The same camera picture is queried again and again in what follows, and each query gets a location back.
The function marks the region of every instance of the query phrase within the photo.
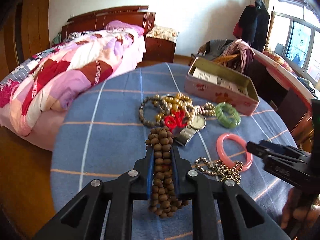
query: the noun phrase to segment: red cord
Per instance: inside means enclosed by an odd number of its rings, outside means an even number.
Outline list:
[[[164,123],[170,131],[172,131],[176,127],[185,127],[187,125],[187,123],[182,122],[185,116],[184,111],[173,111],[172,113],[174,114],[174,117],[171,115],[167,115],[164,118]]]

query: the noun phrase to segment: wristwatch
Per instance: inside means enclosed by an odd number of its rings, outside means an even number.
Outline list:
[[[176,138],[176,142],[185,146],[191,138],[205,127],[205,117],[203,115],[196,115],[190,126],[185,127]]]

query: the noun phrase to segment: metal screw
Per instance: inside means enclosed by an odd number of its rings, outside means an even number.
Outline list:
[[[235,185],[235,182],[232,179],[226,179],[225,184],[229,187],[233,187]]]
[[[129,174],[129,176],[131,176],[131,177],[135,177],[135,176],[138,175],[138,172],[137,172],[136,170],[131,170],[131,171],[128,172],[128,174]]]
[[[94,179],[94,180],[91,181],[91,186],[93,186],[93,187],[97,187],[100,184],[101,184],[101,182],[98,179]]]
[[[191,177],[195,177],[195,176],[198,175],[198,172],[194,171],[194,170],[190,170],[190,171],[188,171],[188,175],[191,176]]]

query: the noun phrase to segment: watch face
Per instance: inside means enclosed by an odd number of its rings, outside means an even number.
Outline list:
[[[205,118],[201,115],[196,115],[193,119],[191,127],[194,129],[203,129],[205,127]]]

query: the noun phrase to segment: round table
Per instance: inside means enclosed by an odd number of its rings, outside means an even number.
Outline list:
[[[131,170],[136,160],[144,158],[145,139],[150,131],[139,121],[140,103],[157,93],[183,93],[187,71],[188,66],[171,63],[138,68],[91,88],[72,103],[52,155],[51,190],[56,211],[91,180],[116,179]],[[206,102],[189,96],[194,105]],[[153,106],[145,111],[149,118],[156,114]],[[207,118],[206,127],[185,147],[179,147],[180,156],[192,165],[200,156],[218,159],[216,141],[225,132],[237,134],[245,141],[268,139],[295,146],[281,118],[262,99],[252,116],[241,118],[241,124],[232,130],[220,126],[215,117]],[[224,142],[224,149],[232,160],[245,161],[243,148],[235,142]],[[252,166],[241,175],[240,186],[276,219],[291,186],[265,172],[262,160],[255,156]],[[191,204],[165,220],[147,208],[146,201],[134,201],[132,239],[192,239]]]

